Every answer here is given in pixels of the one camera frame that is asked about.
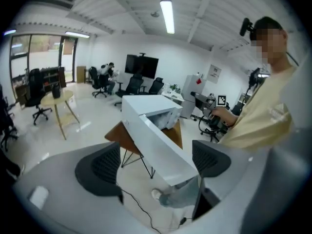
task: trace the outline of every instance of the seated person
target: seated person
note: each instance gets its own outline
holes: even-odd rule
[[[97,71],[97,73],[100,75],[100,76],[109,76],[110,74],[112,74],[113,72],[113,69],[114,69],[114,64],[112,62],[110,62],[108,65],[102,65],[101,68]],[[108,81],[108,89],[107,89],[107,93],[109,95],[112,95],[112,91],[113,91],[113,88],[115,86],[115,83],[111,80]]]

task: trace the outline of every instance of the poster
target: poster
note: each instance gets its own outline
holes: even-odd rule
[[[210,69],[208,71],[207,80],[213,82],[214,84],[218,83],[218,79],[220,77],[221,69],[216,66],[210,65]]]

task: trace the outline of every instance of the ceiling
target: ceiling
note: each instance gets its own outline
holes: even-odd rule
[[[30,0],[12,26],[42,25],[86,34],[151,34],[225,52],[243,70],[261,66],[249,39],[239,35],[242,21],[277,19],[290,34],[303,27],[283,0],[172,0],[175,34],[166,32],[160,0]],[[151,13],[158,11],[154,18]]]

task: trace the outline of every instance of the white table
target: white table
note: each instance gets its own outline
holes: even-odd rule
[[[160,117],[170,129],[181,111],[180,105],[161,95],[122,97],[123,125],[144,158],[171,186],[198,174],[192,155],[183,151],[155,125]]]
[[[171,91],[171,92],[168,92],[168,91],[163,91],[161,93],[162,96],[165,96],[167,98],[169,98],[170,100],[178,100],[178,101],[184,101],[183,97],[181,94],[178,94],[177,92],[175,91]]]

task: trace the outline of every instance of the person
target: person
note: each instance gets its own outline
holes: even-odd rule
[[[113,70],[114,70],[114,63],[110,62],[108,65],[102,65],[101,68],[98,70],[98,74],[100,76],[112,76]],[[112,95],[112,91],[114,89],[115,82],[112,80],[108,80],[107,84],[109,87],[108,87],[106,92],[109,95]]]
[[[219,144],[252,152],[275,144],[289,132],[292,119],[286,105],[280,101],[279,94],[295,68],[286,54],[287,33],[277,21],[269,17],[259,19],[254,24],[250,39],[252,45],[261,49],[262,58],[271,65],[271,75],[254,91],[239,117],[225,107],[215,108],[212,114],[232,126]],[[177,190],[171,194],[166,195],[161,190],[154,189],[152,197],[165,207],[195,205],[199,185],[200,176],[196,176],[186,184],[177,185]]]

